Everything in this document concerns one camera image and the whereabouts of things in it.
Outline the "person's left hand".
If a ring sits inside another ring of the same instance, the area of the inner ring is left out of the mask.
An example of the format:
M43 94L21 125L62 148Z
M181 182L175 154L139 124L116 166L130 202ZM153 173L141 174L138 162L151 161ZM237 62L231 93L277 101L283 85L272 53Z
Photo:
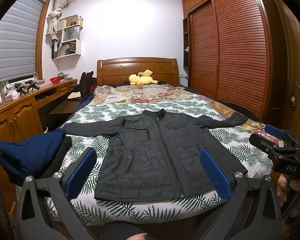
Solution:
M130 236L127 240L146 240L147 233L139 233L137 235Z

